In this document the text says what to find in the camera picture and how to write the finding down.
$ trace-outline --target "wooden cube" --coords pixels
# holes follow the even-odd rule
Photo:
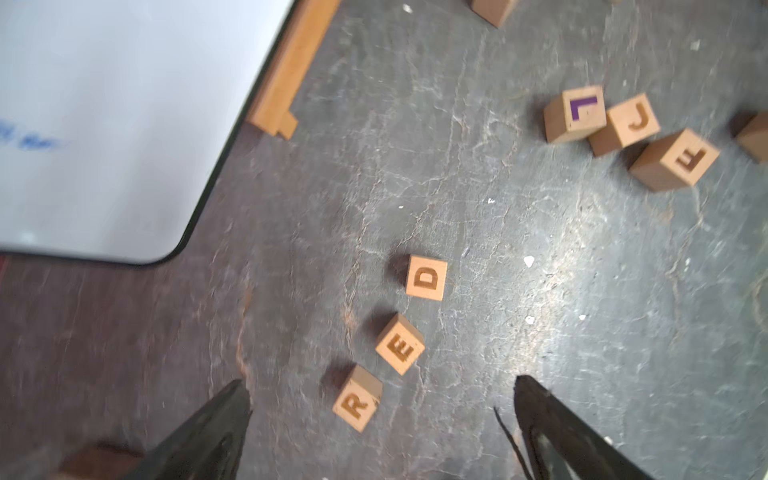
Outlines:
[[[518,0],[473,0],[472,10],[499,28],[517,3]]]
[[[360,365],[355,365],[344,382],[333,412],[362,432],[382,399],[382,383]]]
[[[595,157],[629,147],[661,130],[646,94],[609,108],[606,117],[607,126],[589,137]]]
[[[442,260],[411,255],[406,293],[410,296],[442,301],[447,272],[448,263]]]
[[[141,462],[133,452],[89,445],[67,457],[51,480],[119,480]]]
[[[719,150],[686,128],[648,145],[629,171],[656,192],[690,187],[719,155]]]
[[[402,375],[424,352],[424,336],[397,313],[376,339],[376,352]]]
[[[768,111],[758,114],[736,140],[760,163],[768,162]]]
[[[566,90],[544,109],[551,144],[589,137],[606,123],[603,88],[599,85]]]

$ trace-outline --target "gray concrete floor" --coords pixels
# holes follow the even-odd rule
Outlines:
[[[94,439],[150,448],[244,377],[239,478],[520,478],[492,406],[514,425],[527,372],[656,478],[763,478],[768,168],[730,130],[768,109],[768,8],[521,0],[496,30],[407,2],[343,2],[295,137],[242,127],[178,257],[12,258],[1,477]],[[586,84],[647,92],[662,134],[720,159],[651,194],[627,173],[644,144],[546,144],[542,108]],[[405,295],[409,253],[449,262],[442,303]],[[427,344],[403,377],[373,349],[395,311]],[[351,362],[384,382],[362,435],[331,413]]]

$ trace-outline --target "letter j block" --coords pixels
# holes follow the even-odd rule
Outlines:
[[[382,390],[383,385],[375,376],[360,365],[355,365],[341,388],[339,398],[333,404],[333,413],[362,432],[379,408]]]
[[[376,339],[376,352],[402,375],[424,352],[424,336],[397,313]]]
[[[551,144],[589,137],[606,123],[603,88],[599,85],[566,90],[544,109]]]
[[[448,264],[442,260],[411,255],[406,294],[442,301]]]
[[[589,137],[595,157],[629,147],[661,130],[646,94],[609,108],[607,117],[607,127]]]
[[[654,192],[692,187],[719,155],[686,128],[648,145],[629,171]]]

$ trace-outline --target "engraved letter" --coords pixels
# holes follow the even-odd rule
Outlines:
[[[639,131],[648,126],[648,113],[645,111],[643,104],[637,104],[635,107],[637,108],[637,113],[640,114],[640,123],[631,124],[629,129],[632,131]]]
[[[684,169],[688,170],[689,172],[694,171],[694,168],[699,164],[702,158],[704,158],[704,155],[707,154],[707,151],[703,148],[699,150],[699,153],[692,154],[690,150],[687,148],[683,152],[683,157],[678,157],[677,160],[675,160],[675,163],[681,165]]]
[[[349,414],[356,419],[360,420],[360,412],[357,409],[365,410],[368,406],[367,403],[360,402],[360,397],[354,393],[350,393],[341,402],[341,408],[345,409]]]
[[[427,274],[432,276],[432,280],[425,282],[422,280],[422,275]],[[416,275],[413,277],[413,286],[420,286],[422,288],[428,288],[430,290],[437,290],[437,272],[435,269],[428,266],[422,266],[416,271]]]
[[[400,335],[397,333],[392,337],[386,347],[390,352],[394,353],[401,362],[405,362],[408,359],[408,355],[413,353],[413,347],[408,346],[405,340],[401,340]]]
[[[579,120],[578,109],[580,107],[586,107],[587,105],[595,105],[598,103],[597,97],[579,98],[577,100],[571,100],[571,118],[575,121]]]

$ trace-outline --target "white board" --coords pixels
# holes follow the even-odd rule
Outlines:
[[[291,3],[0,2],[0,251],[174,251]]]

